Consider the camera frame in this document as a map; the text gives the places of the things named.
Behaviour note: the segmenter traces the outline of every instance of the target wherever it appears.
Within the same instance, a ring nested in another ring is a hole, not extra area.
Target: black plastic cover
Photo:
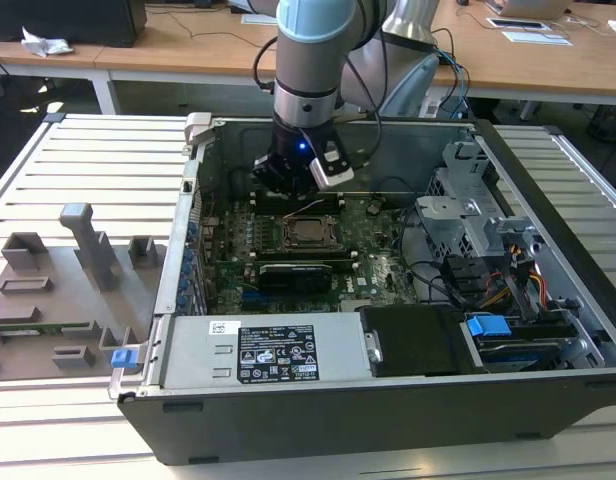
[[[366,333],[376,333],[382,361],[377,377],[467,375],[475,367],[459,327],[463,314],[445,306],[394,305],[364,307]]]

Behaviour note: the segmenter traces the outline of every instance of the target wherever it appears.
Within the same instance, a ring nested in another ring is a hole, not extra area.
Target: green circuit board
[[[291,262],[252,256],[253,251],[283,252],[284,228],[289,221],[283,216],[256,215],[246,201],[226,204],[211,244],[206,242],[209,264],[215,275],[215,298],[209,302],[208,313],[339,312],[369,304],[416,303],[415,289],[406,277],[407,266],[394,241],[400,229],[399,210],[378,208],[369,214],[369,206],[380,204],[370,195],[353,194],[346,196],[345,202],[345,209],[337,215],[298,214],[292,219],[298,224],[314,223],[317,219],[327,222],[333,232],[333,237],[326,242],[329,251],[339,251],[341,247],[354,251],[354,258],[347,260],[352,268],[333,268],[327,293],[283,296],[259,291],[258,269],[272,263],[322,263],[319,253],[310,261]]]

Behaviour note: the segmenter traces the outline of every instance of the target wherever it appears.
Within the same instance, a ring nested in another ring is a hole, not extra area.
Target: blue latch
[[[112,368],[139,368],[139,349],[120,348],[115,350],[110,364]]]
[[[503,315],[475,315],[466,322],[473,337],[496,337],[512,335],[512,330]]]

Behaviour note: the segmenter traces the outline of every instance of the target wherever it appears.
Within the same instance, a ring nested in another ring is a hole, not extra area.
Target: sticker
[[[241,327],[241,322],[234,320],[213,320],[209,325],[208,335],[237,335],[237,333],[239,333],[239,327]]]
[[[319,380],[312,325],[239,328],[238,333],[237,379],[241,383]]]
[[[33,337],[41,335],[37,330],[6,330],[0,332],[0,337]]]

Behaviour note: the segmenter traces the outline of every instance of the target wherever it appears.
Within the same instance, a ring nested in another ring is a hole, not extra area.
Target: laptop
[[[557,20],[572,0],[486,0],[492,10],[504,17]]]

